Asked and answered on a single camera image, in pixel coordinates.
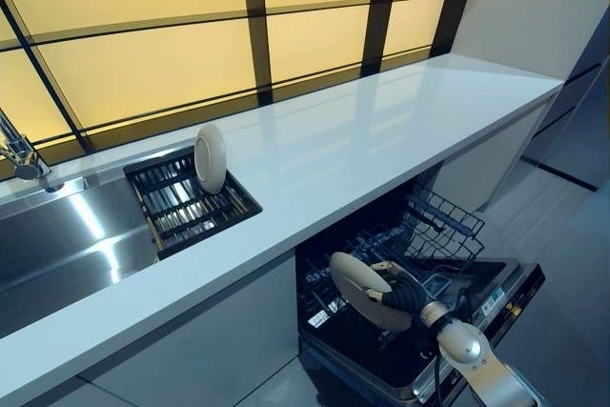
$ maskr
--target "white cabinet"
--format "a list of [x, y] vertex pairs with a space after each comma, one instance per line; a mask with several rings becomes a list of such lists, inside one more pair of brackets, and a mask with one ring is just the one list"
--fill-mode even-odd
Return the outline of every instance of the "white cabinet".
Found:
[[132, 407], [85, 380], [73, 377], [24, 407]]
[[562, 129], [572, 119], [574, 109], [578, 110], [577, 105], [587, 94], [597, 76], [598, 71], [590, 71], [561, 89], [553, 107], [546, 114], [537, 133], [527, 146], [525, 156], [538, 162], [545, 162], [554, 142], [560, 135], [565, 136], [565, 132], [561, 134]]
[[139, 407], [233, 406], [297, 355], [295, 302], [290, 253], [82, 376]]
[[547, 101], [474, 146], [446, 160], [433, 191], [467, 212], [487, 203], [529, 143], [551, 101]]

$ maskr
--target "faucet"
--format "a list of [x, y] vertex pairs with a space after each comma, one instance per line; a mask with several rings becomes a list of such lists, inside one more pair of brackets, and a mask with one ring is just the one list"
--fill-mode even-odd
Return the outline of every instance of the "faucet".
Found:
[[15, 176], [22, 180], [42, 178], [51, 173], [51, 168], [40, 157], [27, 137], [21, 135], [0, 109], [0, 132], [6, 138], [6, 148], [0, 146], [0, 155], [5, 156], [15, 167]]

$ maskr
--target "dishwasher rack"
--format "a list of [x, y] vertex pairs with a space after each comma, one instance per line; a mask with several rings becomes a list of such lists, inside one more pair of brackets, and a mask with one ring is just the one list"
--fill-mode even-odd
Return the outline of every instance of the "dishwasher rack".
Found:
[[164, 259], [262, 211], [227, 173], [217, 194], [206, 192], [194, 169], [193, 147], [124, 169]]
[[[369, 265], [392, 260], [424, 282], [433, 273], [459, 275], [467, 270], [484, 249], [477, 240], [483, 225], [480, 218], [428, 189], [398, 187], [299, 248], [299, 321], [319, 328], [333, 315], [356, 314], [331, 279], [333, 252], [350, 253]], [[382, 340], [387, 333], [379, 334]]]

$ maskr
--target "white plate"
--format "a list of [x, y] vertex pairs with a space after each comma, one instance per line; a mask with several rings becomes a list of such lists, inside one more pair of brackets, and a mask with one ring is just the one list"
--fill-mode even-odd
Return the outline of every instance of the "white plate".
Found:
[[194, 141], [194, 169], [204, 190], [216, 194], [225, 183], [227, 152], [222, 133], [215, 124], [206, 124]]
[[400, 332], [411, 326], [411, 316], [372, 301], [366, 290], [389, 293], [392, 287], [365, 263], [351, 254], [331, 256], [331, 277], [343, 297], [365, 318], [382, 329]]

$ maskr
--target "white countertop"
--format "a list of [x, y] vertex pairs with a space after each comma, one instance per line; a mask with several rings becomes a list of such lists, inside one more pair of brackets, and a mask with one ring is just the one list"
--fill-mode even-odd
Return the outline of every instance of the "white countertop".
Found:
[[[20, 405], [471, 144], [562, 82], [453, 54], [214, 121], [263, 212], [0, 339]], [[55, 167], [69, 178], [191, 141], [186, 128]], [[0, 183], [0, 200], [29, 186]]]

